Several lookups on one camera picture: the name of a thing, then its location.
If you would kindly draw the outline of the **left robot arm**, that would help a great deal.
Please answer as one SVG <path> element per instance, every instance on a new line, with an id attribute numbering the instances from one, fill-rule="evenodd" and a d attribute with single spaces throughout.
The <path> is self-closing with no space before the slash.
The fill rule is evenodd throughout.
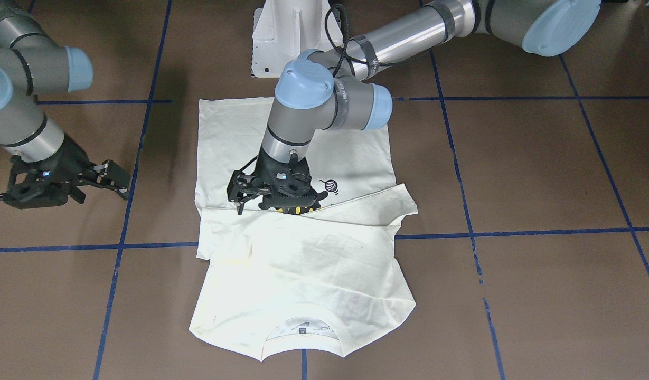
<path id="1" fill-rule="evenodd" d="M 255 168 L 235 170 L 228 200 L 242 214 L 259 208 L 298 214 L 325 198 L 312 187 L 306 152 L 317 130 L 376 130 L 392 114 L 392 97 L 374 75 L 418 58 L 455 37 L 485 32 L 524 51 L 553 57 L 587 33 L 600 1 L 433 1 L 367 34 L 326 51 L 302 51 L 286 63 L 275 88 Z"/>

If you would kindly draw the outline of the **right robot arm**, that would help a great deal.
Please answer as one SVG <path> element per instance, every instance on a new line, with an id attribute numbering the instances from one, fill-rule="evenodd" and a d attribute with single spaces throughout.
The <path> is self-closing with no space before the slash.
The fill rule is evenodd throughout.
<path id="1" fill-rule="evenodd" d="M 60 46 L 15 1 L 0 1 L 0 146 L 11 154 L 0 202 L 17 209 L 85 202 L 83 186 L 128 199 L 130 176 L 112 160 L 92 162 L 85 150 L 37 105 L 41 94 L 90 87 L 92 63 Z"/>

